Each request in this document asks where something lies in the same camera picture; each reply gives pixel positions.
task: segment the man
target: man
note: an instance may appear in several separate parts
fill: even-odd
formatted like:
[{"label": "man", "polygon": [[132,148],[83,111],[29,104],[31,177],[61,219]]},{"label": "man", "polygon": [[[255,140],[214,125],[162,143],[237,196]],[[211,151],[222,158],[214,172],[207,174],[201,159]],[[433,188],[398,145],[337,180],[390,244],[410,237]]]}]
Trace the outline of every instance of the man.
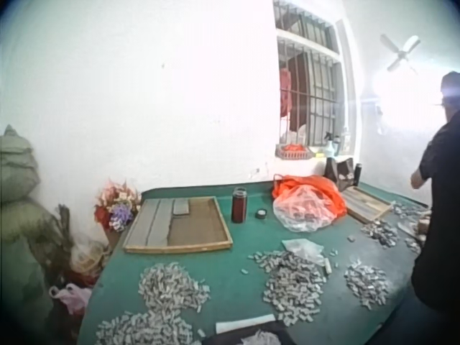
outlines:
[{"label": "man", "polygon": [[440,337],[460,315],[460,73],[445,75],[441,92],[447,124],[410,179],[414,189],[432,180],[426,243],[415,261],[411,289],[369,345],[442,344]]}]

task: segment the purple flower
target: purple flower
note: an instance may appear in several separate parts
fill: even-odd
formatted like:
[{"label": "purple flower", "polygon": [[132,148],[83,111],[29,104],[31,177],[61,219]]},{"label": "purple flower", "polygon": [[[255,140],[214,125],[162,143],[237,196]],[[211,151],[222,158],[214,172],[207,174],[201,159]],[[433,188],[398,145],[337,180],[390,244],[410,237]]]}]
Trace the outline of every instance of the purple flower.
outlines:
[{"label": "purple flower", "polygon": [[118,203],[112,206],[111,209],[111,222],[117,222],[118,224],[122,225],[122,227],[126,226],[132,220],[132,212],[129,205],[125,203]]}]

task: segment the pink plastic bag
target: pink plastic bag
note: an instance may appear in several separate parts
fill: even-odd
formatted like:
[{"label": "pink plastic bag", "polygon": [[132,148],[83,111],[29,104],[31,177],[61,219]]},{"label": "pink plastic bag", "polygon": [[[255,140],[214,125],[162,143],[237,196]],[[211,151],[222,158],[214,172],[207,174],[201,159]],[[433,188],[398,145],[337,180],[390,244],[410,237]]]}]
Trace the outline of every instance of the pink plastic bag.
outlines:
[{"label": "pink plastic bag", "polygon": [[86,309],[92,290],[88,288],[80,289],[77,285],[67,284],[65,289],[59,290],[57,287],[50,288],[50,296],[60,300],[67,306],[69,314],[80,313]]}]

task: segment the green table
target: green table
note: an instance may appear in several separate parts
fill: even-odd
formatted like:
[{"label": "green table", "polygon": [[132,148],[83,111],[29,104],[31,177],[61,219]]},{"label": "green table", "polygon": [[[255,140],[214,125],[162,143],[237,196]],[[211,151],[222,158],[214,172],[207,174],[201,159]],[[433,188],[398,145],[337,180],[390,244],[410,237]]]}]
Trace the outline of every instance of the green table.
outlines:
[{"label": "green table", "polygon": [[[253,318],[274,309],[262,301],[267,274],[256,263],[247,258],[257,251],[281,250],[283,239],[307,238],[325,247],[324,253],[337,249],[339,255],[331,257],[338,262],[328,282],[324,285],[321,312],[313,323],[297,322],[288,331],[299,344],[364,344],[385,321],[401,299],[408,284],[415,254],[405,243],[406,237],[400,231],[401,240],[391,249],[383,249],[379,243],[367,238],[361,231],[362,225],[345,216],[313,234],[293,233],[283,228],[272,212],[271,182],[243,185],[248,190],[248,214],[244,224],[230,221],[231,192],[234,185],[163,188],[145,192],[145,198],[177,198],[193,196],[216,196],[234,241],[229,250],[199,254],[128,254],[121,248],[121,242],[93,290],[85,318],[80,329],[78,344],[94,344],[96,329],[102,321],[110,321],[124,311],[145,312],[147,307],[137,292],[139,276],[146,267],[160,262],[179,262],[196,280],[206,279],[211,287],[211,300],[203,305],[201,313],[184,310],[182,316],[193,325],[194,331],[203,329],[207,335],[215,332],[215,323]],[[407,201],[382,190],[362,185],[363,189],[388,201]],[[254,217],[258,208],[268,210],[267,218]],[[394,224],[393,214],[386,219]],[[354,243],[347,236],[356,238]],[[344,271],[350,259],[360,258],[366,265],[384,269],[392,286],[392,297],[386,306],[367,310],[361,307],[357,298],[346,287]],[[249,271],[243,275],[241,269]]]}]

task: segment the bright light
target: bright light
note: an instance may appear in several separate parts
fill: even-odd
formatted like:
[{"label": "bright light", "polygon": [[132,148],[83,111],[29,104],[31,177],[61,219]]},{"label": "bright light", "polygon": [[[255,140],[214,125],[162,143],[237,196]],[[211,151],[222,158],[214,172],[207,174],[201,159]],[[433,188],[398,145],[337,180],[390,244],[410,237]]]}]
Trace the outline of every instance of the bright light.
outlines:
[{"label": "bright light", "polygon": [[396,70],[383,70],[374,79],[384,124],[417,131],[443,123],[439,86],[445,70],[421,65],[415,70],[402,61]]}]

